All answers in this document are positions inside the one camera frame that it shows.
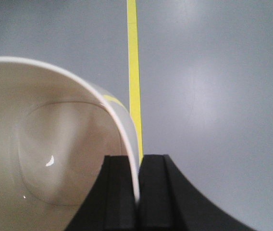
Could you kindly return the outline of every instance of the white bowl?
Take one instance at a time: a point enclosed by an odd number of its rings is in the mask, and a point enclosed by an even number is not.
[[[0,57],[0,230],[63,230],[105,155],[128,155],[137,202],[136,136],[106,90],[47,63]]]

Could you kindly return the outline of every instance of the gray floor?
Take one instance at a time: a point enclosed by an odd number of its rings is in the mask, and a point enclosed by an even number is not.
[[[137,1],[146,154],[273,230],[273,1]],[[126,3],[0,2],[0,55],[66,68],[128,106]]]
[[[144,152],[273,230],[273,1],[138,0]]]

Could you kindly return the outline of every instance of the yellow tape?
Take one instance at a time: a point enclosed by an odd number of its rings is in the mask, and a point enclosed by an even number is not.
[[[127,0],[130,116],[132,117],[136,126],[139,160],[141,163],[143,159],[143,146],[136,6],[136,0]]]

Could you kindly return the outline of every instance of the gray surface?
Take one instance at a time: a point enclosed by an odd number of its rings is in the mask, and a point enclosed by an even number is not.
[[[125,0],[0,1],[0,55],[63,67],[128,108],[127,46]]]
[[[138,0],[146,154],[273,230],[273,1]]]

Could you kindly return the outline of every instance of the yellow line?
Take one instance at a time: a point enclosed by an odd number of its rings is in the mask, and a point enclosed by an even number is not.
[[[137,131],[139,161],[143,159],[142,118],[137,44],[136,0],[127,0],[130,116]]]

